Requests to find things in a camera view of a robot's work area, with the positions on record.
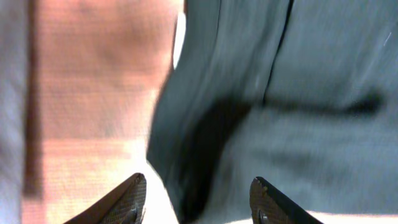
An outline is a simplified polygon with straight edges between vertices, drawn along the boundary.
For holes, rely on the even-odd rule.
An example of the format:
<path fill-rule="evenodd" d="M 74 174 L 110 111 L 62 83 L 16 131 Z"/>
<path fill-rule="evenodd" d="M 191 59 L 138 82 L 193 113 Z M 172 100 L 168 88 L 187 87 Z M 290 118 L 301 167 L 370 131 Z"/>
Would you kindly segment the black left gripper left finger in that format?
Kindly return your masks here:
<path fill-rule="evenodd" d="M 135 173 L 65 224 L 141 224 L 146 192 L 144 174 Z"/>

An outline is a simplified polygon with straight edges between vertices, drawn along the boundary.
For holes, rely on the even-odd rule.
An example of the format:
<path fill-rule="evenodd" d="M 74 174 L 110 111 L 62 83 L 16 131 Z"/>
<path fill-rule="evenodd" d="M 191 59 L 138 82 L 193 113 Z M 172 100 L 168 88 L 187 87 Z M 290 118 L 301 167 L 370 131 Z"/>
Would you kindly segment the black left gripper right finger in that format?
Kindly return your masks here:
<path fill-rule="evenodd" d="M 262 177 L 249 194 L 253 224 L 323 224 Z"/>

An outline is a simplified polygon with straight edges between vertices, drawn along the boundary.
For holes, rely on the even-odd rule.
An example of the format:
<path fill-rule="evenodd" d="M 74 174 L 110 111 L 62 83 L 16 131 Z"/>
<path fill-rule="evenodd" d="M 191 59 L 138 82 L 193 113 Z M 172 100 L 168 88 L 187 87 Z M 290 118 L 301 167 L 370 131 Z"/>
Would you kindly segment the black t-shirt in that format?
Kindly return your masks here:
<path fill-rule="evenodd" d="M 257 176 L 307 210 L 396 214 L 397 1 L 188 1 L 147 158 L 180 223 L 248 218 Z"/>

